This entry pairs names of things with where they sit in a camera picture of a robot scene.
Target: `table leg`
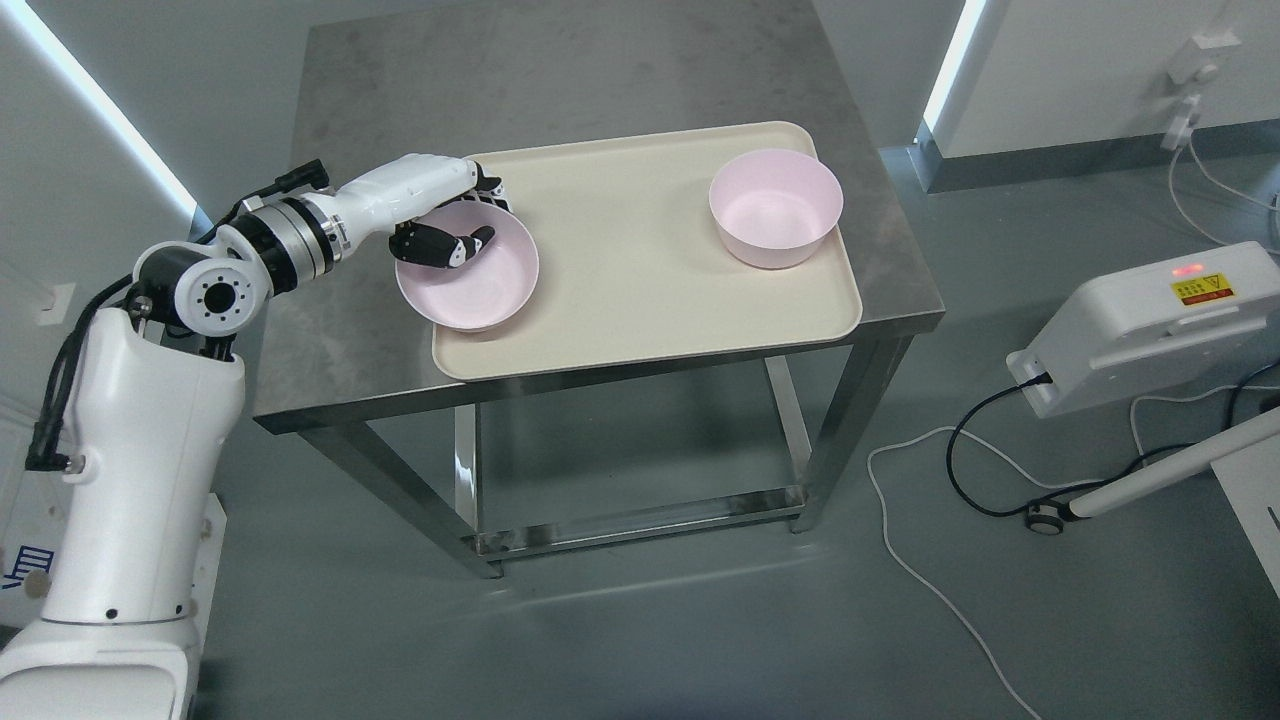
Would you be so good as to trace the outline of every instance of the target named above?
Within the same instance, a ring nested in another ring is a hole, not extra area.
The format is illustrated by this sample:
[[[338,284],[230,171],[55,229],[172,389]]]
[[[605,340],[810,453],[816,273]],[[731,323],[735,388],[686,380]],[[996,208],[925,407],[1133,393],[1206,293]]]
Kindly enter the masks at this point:
[[[787,441],[791,454],[791,471],[796,482],[804,479],[804,469],[809,465],[813,447],[809,445],[809,430],[804,425],[804,413],[800,411],[800,398],[796,386],[791,382],[791,369],[783,355],[764,359],[764,370],[769,374],[769,387],[773,389],[773,405],[778,409],[782,421],[782,437]]]
[[[849,465],[858,441],[910,345],[910,337],[896,337],[874,343],[855,343],[850,350],[827,416],[818,430],[818,445],[805,466],[801,484],[808,492],[808,500],[804,511],[791,520],[792,533],[810,530],[818,524],[831,491]]]
[[[453,409],[453,510],[471,529],[480,532],[480,406]]]
[[[500,565],[476,556],[463,539],[475,530],[367,424],[298,434],[465,568],[481,578],[502,577]]]

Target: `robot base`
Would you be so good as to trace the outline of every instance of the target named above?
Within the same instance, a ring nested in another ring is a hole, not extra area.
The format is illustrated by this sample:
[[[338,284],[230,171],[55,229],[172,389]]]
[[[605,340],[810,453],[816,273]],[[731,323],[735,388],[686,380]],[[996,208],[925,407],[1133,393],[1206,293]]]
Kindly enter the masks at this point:
[[[189,618],[138,625],[28,625],[0,656],[6,717],[178,720],[191,705],[200,638]]]

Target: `bowl rim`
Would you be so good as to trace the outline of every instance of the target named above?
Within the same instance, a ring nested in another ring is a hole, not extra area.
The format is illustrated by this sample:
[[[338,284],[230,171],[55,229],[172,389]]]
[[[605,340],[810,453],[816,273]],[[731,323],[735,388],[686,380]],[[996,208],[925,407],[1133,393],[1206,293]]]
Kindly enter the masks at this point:
[[[407,274],[407,273],[410,273],[410,272],[413,272],[417,268],[425,268],[425,270],[439,270],[442,273],[456,272],[456,270],[462,269],[462,268],[453,268],[453,269],[426,268],[424,265],[415,265],[413,263],[406,263],[406,261],[398,260],[398,259],[394,260],[394,264],[396,264],[396,287],[399,290],[401,297],[404,299],[404,302],[408,304],[408,306],[412,307],[415,313],[417,313],[422,318],[426,318],[433,324],[439,325],[439,327],[444,327],[444,328],[449,328],[449,329],[454,329],[454,331],[460,331],[460,332],[481,332],[481,331],[486,331],[486,329],[494,328],[494,327],[497,327],[497,325],[499,325],[499,324],[509,320],[516,313],[518,313],[521,309],[524,309],[525,305],[529,304],[529,299],[534,296],[534,290],[538,287],[538,279],[541,275],[541,256],[538,252],[538,242],[534,241],[534,233],[529,232],[529,227],[525,225],[525,223],[518,217],[516,217],[515,213],[511,213],[508,210],[503,210],[502,208],[498,208],[495,205],[481,204],[481,205],[476,205],[476,208],[485,208],[486,211],[488,210],[494,210],[494,211],[498,211],[498,213],[503,213],[507,217],[509,217],[512,220],[515,220],[516,224],[520,225],[521,231],[524,231],[521,241],[522,242],[527,242],[527,246],[529,246],[530,251],[532,252],[532,265],[530,266],[529,273],[526,273],[526,275],[529,277],[530,282],[527,283],[527,287],[525,288],[525,292],[522,293],[522,296],[520,299],[520,302],[513,304],[511,311],[508,311],[507,314],[502,315],[500,318],[498,318],[495,320],[490,320],[490,322],[481,323],[481,324],[472,324],[472,323],[461,323],[460,324],[460,323],[454,323],[452,320],[440,319],[436,314],[428,313],[428,311],[422,310],[421,307],[419,307],[419,305],[413,300],[410,299],[410,295],[404,291],[404,283],[407,281],[404,279],[403,275]],[[426,215],[424,215],[422,219],[425,219],[429,215],[430,215],[430,213],[428,213]]]
[[[835,220],[832,220],[831,225],[826,227],[820,233],[817,234],[817,237],[812,237],[812,238],[806,238],[806,240],[803,238],[800,241],[794,241],[794,242],[791,242],[788,245],[783,245],[783,246],[760,245],[758,242],[751,242],[749,240],[745,240],[745,238],[740,237],[737,233],[730,231],[724,225],[724,222],[721,219],[721,214],[718,211],[717,204],[712,200],[712,196],[713,196],[713,193],[716,191],[716,183],[724,174],[724,170],[730,169],[733,164],[740,163],[740,161],[742,161],[746,158],[753,158],[753,156],[758,156],[758,155],[773,155],[773,154],[783,154],[783,155],[803,158],[805,163],[812,164],[812,167],[814,167],[815,169],[819,170],[819,174],[822,174],[823,179],[829,179],[831,181],[831,187],[833,187],[836,190],[836,197],[838,199],[838,206],[836,208],[836,218],[835,218]],[[831,234],[831,231],[835,229],[837,224],[840,224],[840,217],[845,211],[845,193],[844,193],[844,186],[840,184],[840,178],[837,178],[836,173],[832,172],[832,169],[828,168],[827,164],[823,163],[822,160],[819,160],[818,158],[814,158],[813,155],[810,155],[808,152],[803,152],[800,150],[792,150],[790,147],[760,147],[760,149],[756,149],[756,150],[749,150],[746,152],[742,152],[741,155],[737,155],[737,156],[732,158],[731,160],[728,160],[723,165],[721,165],[721,168],[718,170],[716,170],[716,176],[712,178],[712,182],[710,182],[710,184],[707,188],[707,205],[710,208],[712,218],[716,219],[716,227],[719,228],[723,233],[726,233],[730,237],[732,237],[733,240],[736,240],[737,242],[741,242],[742,245],[748,245],[750,247],[758,247],[758,249],[764,250],[767,252],[772,252],[772,251],[790,251],[790,250],[795,250],[797,247],[804,247],[806,245],[820,242],[822,238],[824,238],[828,234]]]

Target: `white cable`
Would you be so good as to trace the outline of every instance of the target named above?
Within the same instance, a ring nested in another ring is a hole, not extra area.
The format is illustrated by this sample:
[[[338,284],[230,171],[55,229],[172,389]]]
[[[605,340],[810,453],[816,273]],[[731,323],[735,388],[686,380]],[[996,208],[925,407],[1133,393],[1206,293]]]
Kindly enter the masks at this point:
[[[1217,395],[1233,389],[1235,386],[1219,386],[1213,389],[1207,389],[1199,395],[1193,395],[1190,397],[1167,397],[1162,395],[1139,395],[1129,402],[1129,433],[1133,434],[1133,446],[1142,455],[1144,451],[1142,448],[1142,438],[1138,437],[1138,404],[1147,400],[1158,400],[1161,402],[1196,402],[1198,400],[1204,400],[1211,395]],[[1244,386],[1240,389],[1249,391],[1280,391],[1280,387],[1274,386]]]
[[[954,430],[954,429],[955,429],[955,425],[946,425],[946,427],[942,427],[942,428],[934,428],[934,429],[936,429],[936,430]],[[1057,483],[1057,484],[1052,484],[1052,483],[1042,483],[1042,482],[1037,480],[1036,478],[1033,478],[1033,477],[1030,475],[1030,473],[1028,473],[1027,470],[1023,470],[1023,466],[1021,466],[1021,465],[1019,465],[1019,464],[1018,464],[1018,462],[1016,462],[1016,461],[1015,461],[1015,460],[1014,460],[1012,457],[1010,457],[1009,455],[1005,455],[1005,452],[1004,452],[1002,450],[1000,450],[998,447],[996,447],[996,446],[991,445],[989,442],[987,442],[987,441],[982,439],[980,437],[978,437],[978,436],[975,436],[975,434],[970,433],[969,430],[960,430],[960,434],[963,434],[964,437],[966,437],[966,438],[969,438],[969,439],[972,439],[972,441],[977,442],[978,445],[980,445],[980,446],[986,447],[986,448],[987,448],[987,450],[989,450],[989,451],[991,451],[991,452],[992,452],[992,454],[993,454],[993,455],[995,455],[996,457],[1000,457],[1000,459],[1001,459],[1001,460],[1004,460],[1005,462],[1009,462],[1009,465],[1010,465],[1010,466],[1011,466],[1011,468],[1012,468],[1014,470],[1018,470],[1018,474],[1019,474],[1019,475],[1021,475],[1021,477],[1027,478],[1027,480],[1029,480],[1029,482],[1030,482],[1032,484],[1036,484],[1036,486],[1039,486],[1039,487],[1042,487],[1042,488],[1044,488],[1044,489],[1061,489],[1061,488],[1069,488],[1069,487],[1071,487],[1071,486],[1076,486],[1076,484],[1080,484],[1080,483],[1092,483],[1092,482],[1093,482],[1093,480],[1071,480],[1071,482],[1069,482],[1069,483]]]
[[[1203,227],[1201,227],[1199,223],[1197,223],[1196,220],[1193,220],[1192,217],[1187,214],[1187,209],[1183,208],[1181,201],[1178,200],[1178,191],[1174,190],[1174,168],[1178,167],[1178,159],[1181,158],[1181,155],[1183,155],[1183,147],[1179,147],[1178,150],[1174,150],[1174,159],[1169,161],[1169,173],[1167,173],[1169,197],[1171,197],[1174,200],[1174,208],[1178,208],[1178,214],[1180,214],[1183,217],[1183,219],[1187,220],[1187,224],[1189,224],[1190,227],[1196,228],[1210,242],[1212,242],[1215,245],[1221,245],[1222,247],[1228,247],[1230,245],[1234,245],[1231,242],[1226,242],[1225,240],[1219,240],[1217,237],[1213,236],[1213,233],[1211,233],[1207,229],[1204,229]],[[1268,247],[1263,247],[1263,250],[1266,250],[1271,255],[1280,256],[1280,250],[1271,250]]]
[[[978,633],[978,630],[973,626],[973,623],[970,623],[969,619],[965,618],[963,612],[960,612],[960,609],[956,607],[954,602],[951,602],[951,598],[948,598],[946,594],[943,594],[942,591],[940,591],[937,587],[933,585],[933,583],[931,583],[929,580],[925,580],[924,577],[920,575],[919,573],[916,573],[910,565],[908,565],[905,560],[902,560],[901,557],[899,557],[897,552],[893,550],[893,544],[890,543],[890,541],[888,541],[888,505],[884,502],[884,493],[881,492],[879,483],[876,482],[876,473],[872,471],[872,459],[874,459],[881,452],[887,452],[890,450],[901,450],[904,447],[910,447],[910,446],[913,446],[913,445],[915,445],[918,442],[923,442],[923,441],[925,441],[925,439],[928,439],[928,438],[931,438],[931,437],[933,437],[933,436],[936,436],[938,433],[951,432],[954,429],[955,429],[954,427],[934,428],[934,429],[924,433],[923,436],[920,436],[920,437],[918,437],[915,439],[910,439],[910,441],[906,441],[906,442],[900,442],[900,443],[896,443],[896,445],[886,445],[884,447],[878,447],[878,448],[873,450],[870,452],[870,455],[867,456],[867,475],[870,478],[872,487],[876,489],[876,497],[879,498],[879,503],[881,503],[881,536],[884,539],[884,550],[888,551],[890,557],[892,557],[893,561],[897,562],[900,568],[902,568],[904,570],[906,570],[906,573],[909,575],[911,575],[913,578],[915,578],[922,585],[929,588],[929,591],[933,594],[936,594],[938,597],[938,600],[941,600],[943,602],[943,605],[947,606],[947,609],[951,611],[951,614],[955,615],[960,620],[960,623],[964,625],[964,629],[969,632],[969,635],[972,635],[973,639],[977,641],[978,647],[982,648],[983,655],[987,656],[987,662],[989,662],[991,667],[996,671],[996,676],[1000,678],[1000,684],[1002,684],[1005,687],[1005,692],[1007,692],[1010,697],[1012,697],[1015,701],[1018,701],[1018,705],[1020,705],[1023,707],[1023,710],[1027,711],[1028,715],[1030,715],[1036,720],[1044,720],[1043,717],[1041,717],[1041,715],[1038,712],[1036,712],[1036,710],[1032,708],[1032,706],[1027,705],[1027,701],[1024,701],[1023,697],[1020,694],[1018,694],[1018,691],[1015,691],[1014,687],[1011,684],[1009,684],[1009,679],[1005,678],[1005,671],[1000,669],[1000,664],[996,662],[996,656],[991,653],[991,648],[987,646],[987,641],[984,641],[983,637],[982,637],[982,634]],[[986,447],[992,448],[991,445],[987,445],[986,441],[982,441],[982,439],[977,438],[977,436],[973,436],[973,434],[969,434],[969,433],[964,433],[964,434],[966,437],[973,438],[973,439],[978,439]],[[1005,457],[1005,455],[1002,452],[1000,452],[1000,451],[996,451],[996,452],[997,452],[997,455]],[[1029,475],[1027,475],[1027,473],[1023,473],[1023,475],[1029,478]]]
[[[1192,135],[1192,137],[1189,137],[1187,140],[1187,149],[1192,151],[1192,160],[1196,161],[1196,167],[1199,168],[1201,174],[1204,176],[1204,179],[1207,179],[1208,182],[1211,182],[1211,183],[1221,187],[1222,190],[1230,192],[1231,195],[1239,197],[1240,200],[1247,200],[1247,201],[1257,205],[1258,208],[1262,208],[1262,209],[1267,210],[1268,213],[1275,213],[1276,211],[1276,208],[1274,205],[1263,202],[1262,200],[1258,200],[1257,197],[1253,197],[1252,195],[1249,195],[1247,192],[1240,192],[1239,190],[1235,190],[1234,187],[1230,187],[1226,183],[1224,183],[1222,181],[1220,181],[1220,179],[1215,178],[1213,176],[1208,174],[1208,168],[1204,167],[1204,163],[1201,163],[1199,152],[1196,152],[1196,136],[1194,135]]]

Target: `black cable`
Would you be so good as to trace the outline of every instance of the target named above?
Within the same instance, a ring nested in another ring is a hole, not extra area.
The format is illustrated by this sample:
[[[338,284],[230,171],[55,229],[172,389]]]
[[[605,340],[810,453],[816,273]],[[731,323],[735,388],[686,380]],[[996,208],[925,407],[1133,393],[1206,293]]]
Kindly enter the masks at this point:
[[[275,182],[271,184],[255,190],[253,192],[241,197],[234,205],[232,205],[232,209],[228,210],[220,220],[214,223],[212,227],[205,231],[205,233],[196,238],[195,242],[197,245],[207,245],[212,241],[218,228],[232,222],[236,215],[239,214],[242,206],[241,204],[246,200],[251,197],[265,197],[278,192],[291,192],[303,184],[310,184],[315,190],[321,190],[329,186],[329,173],[325,172],[320,160],[303,163],[302,165],[298,165],[288,173],[275,178]],[[84,309],[81,310],[79,318],[76,320],[76,325],[72,328],[72,332],[67,334],[67,340],[64,340],[61,347],[58,348],[58,355],[54,357],[54,365],[49,370],[49,382],[45,384],[45,398],[40,406],[40,418],[36,419],[36,425],[31,433],[31,445],[27,447],[27,470],[65,470],[70,462],[68,456],[58,452],[58,441],[63,433],[63,415],[67,413],[67,405],[72,396],[72,387],[76,384],[76,370],[79,366],[81,351],[84,347],[88,325],[93,320],[93,314],[97,313],[108,300],[127,288],[132,282],[132,275],[124,275],[95,295],[88,304],[84,305]],[[116,306],[123,306],[123,302],[124,301],[120,301]],[[169,337],[178,340],[189,337],[189,334],[174,336],[168,332],[168,328],[165,332]]]
[[[956,473],[955,473],[955,465],[954,465],[952,457],[955,455],[956,441],[960,439],[960,432],[964,429],[965,424],[969,423],[969,420],[972,420],[973,416],[978,414],[979,410],[982,410],[983,407],[986,407],[986,406],[991,405],[992,402],[1000,400],[1001,397],[1006,397],[1006,396],[1014,395],[1015,392],[1020,392],[1023,388],[1028,388],[1028,387],[1032,387],[1032,386],[1036,386],[1036,384],[1044,384],[1044,383],[1048,383],[1048,382],[1052,382],[1052,379],[1048,377],[1048,373],[1042,373],[1042,374],[1039,374],[1039,375],[1037,375],[1037,377],[1027,380],[1025,383],[1005,388],[1005,389],[997,392],[996,395],[992,395],[987,400],[983,400],[978,405],[974,405],[973,409],[969,410],[968,413],[965,413],[965,416],[961,418],[959,423],[956,423],[955,429],[951,430],[951,437],[947,438],[947,456],[946,456],[946,461],[947,461],[947,479],[951,480],[951,487],[956,491],[956,495],[960,496],[960,500],[964,500],[969,505],[969,507],[973,507],[978,512],[982,512],[983,515],[987,515],[987,516],[991,516],[991,518],[1010,518],[1012,515],[1018,515],[1019,512],[1021,512],[1023,507],[1027,507],[1027,505],[1023,503],[1023,505],[1019,505],[1018,507],[1015,507],[1012,510],[992,510],[989,507],[984,507],[984,506],[979,505],[974,498],[969,497],[969,493],[966,493],[960,487],[959,480],[956,480]]]
[[[1235,425],[1235,404],[1236,401],[1240,400],[1240,393],[1244,392],[1244,388],[1253,382],[1253,378],[1257,378],[1262,373],[1266,373],[1267,370],[1275,368],[1280,368],[1280,357],[1277,357],[1275,363],[1270,363],[1267,365],[1263,365],[1262,368],[1258,368],[1257,370],[1253,370],[1248,375],[1244,375],[1243,380],[1235,383],[1235,387],[1231,388],[1231,395],[1226,397],[1226,416],[1222,420],[1224,430],[1228,430],[1233,425]]]
[[[1134,457],[1133,461],[1129,462],[1129,465],[1126,465],[1124,470],[1116,473],[1115,475],[1111,475],[1110,478],[1105,478],[1105,479],[1101,479],[1101,480],[1093,480],[1091,483],[1079,483],[1079,484],[1075,484],[1075,486],[1071,486],[1071,487],[1068,487],[1068,488],[1059,488],[1059,489],[1056,489],[1056,491],[1053,491],[1053,492],[1051,492],[1051,493],[1048,493],[1048,495],[1046,495],[1043,497],[1038,497],[1038,498],[1033,500],[1032,502],[1028,502],[1027,505],[1032,505],[1032,503],[1036,503],[1036,502],[1043,502],[1046,500],[1053,500],[1055,497],[1061,497],[1064,495],[1069,495],[1069,493],[1073,493],[1073,492],[1076,492],[1076,491],[1097,489],[1097,488],[1100,488],[1102,486],[1110,486],[1111,483],[1119,480],[1120,478],[1125,478],[1128,475],[1132,475],[1134,471],[1138,470],[1138,468],[1143,462],[1146,462],[1147,460],[1151,460],[1156,455],[1162,455],[1165,452],[1172,452],[1175,450],[1185,450],[1185,448],[1188,448],[1188,447],[1190,447],[1193,445],[1196,445],[1196,443],[1192,443],[1192,442],[1176,442],[1174,445],[1162,445],[1162,446],[1160,446],[1160,447],[1157,447],[1155,450],[1148,450],[1147,452],[1143,452],[1138,457]]]
[[[76,380],[76,369],[79,366],[81,350],[84,347],[84,337],[88,334],[88,325],[93,320],[93,314],[106,304],[115,293],[120,292],[133,282],[132,275],[113,282],[101,292],[95,295],[81,310],[76,325],[67,334],[58,356],[54,357],[54,366],[49,370],[49,382],[45,386],[45,400],[40,407],[40,418],[36,420],[31,436],[31,445],[27,448],[27,470],[64,470],[69,459],[58,454],[58,438],[63,430],[63,414],[70,401],[72,386]]]
[[[983,407],[986,407],[986,406],[991,405],[992,402],[1000,400],[1001,397],[1007,397],[1007,396],[1014,395],[1015,392],[1019,392],[1019,391],[1021,391],[1024,388],[1028,388],[1028,387],[1032,387],[1032,386],[1037,386],[1037,384],[1044,384],[1044,383],[1050,383],[1050,382],[1052,382],[1052,379],[1048,377],[1047,373],[1044,373],[1044,374],[1037,375],[1037,377],[1034,377],[1034,378],[1032,378],[1032,379],[1029,379],[1029,380],[1027,380],[1027,382],[1024,382],[1021,384],[1005,388],[1005,389],[997,392],[996,395],[992,395],[991,397],[983,400],[978,405],[974,405],[973,409],[970,409],[968,413],[965,413],[964,418],[961,418],[960,421],[956,423],[955,429],[951,430],[951,437],[947,439],[947,455],[946,455],[947,479],[951,480],[951,487],[952,487],[952,489],[956,491],[956,495],[960,496],[960,500],[964,500],[965,503],[969,505],[969,507],[973,507],[978,512],[982,512],[983,515],[987,515],[989,518],[1011,518],[1014,515],[1021,514],[1030,505],[1039,503],[1039,502],[1043,502],[1046,500],[1053,500],[1055,497],[1061,497],[1061,496],[1069,495],[1071,492],[1087,491],[1087,489],[1096,489],[1096,488],[1100,488],[1102,486],[1111,484],[1111,483],[1119,480],[1120,478],[1124,478],[1125,475],[1133,474],[1139,466],[1142,466],[1142,464],[1146,460],[1148,460],[1151,457],[1155,457],[1156,455],[1161,455],[1161,454],[1165,454],[1165,452],[1171,452],[1171,451],[1175,451],[1175,450],[1183,450],[1183,448],[1190,447],[1193,445],[1193,443],[1189,443],[1189,442],[1181,442],[1181,443],[1174,443],[1174,445],[1165,445],[1165,446],[1157,447],[1155,450],[1149,450],[1147,452],[1143,452],[1138,457],[1133,459],[1133,461],[1130,461],[1129,465],[1126,465],[1124,470],[1116,473],[1115,475],[1111,475],[1110,478],[1105,478],[1105,479],[1101,479],[1101,480],[1093,480],[1093,482],[1088,482],[1088,483],[1079,483],[1079,484],[1075,484],[1075,486],[1071,486],[1071,487],[1066,487],[1066,488],[1060,488],[1060,489],[1056,489],[1056,491],[1053,491],[1053,492],[1051,492],[1051,493],[1048,493],[1046,496],[1042,496],[1042,497],[1038,497],[1036,500],[1024,502],[1024,503],[1019,505],[1018,507],[1011,507],[1009,510],[992,510],[989,507],[986,507],[986,506],[980,505],[978,501],[975,501],[974,498],[969,497],[969,493],[966,493],[964,491],[964,488],[960,487],[960,483],[956,480],[955,465],[954,465],[954,456],[955,456],[955,445],[956,445],[956,441],[960,439],[961,430],[964,429],[965,424],[968,424],[969,420],[972,420],[973,416],[978,414],[979,410],[982,410]]]

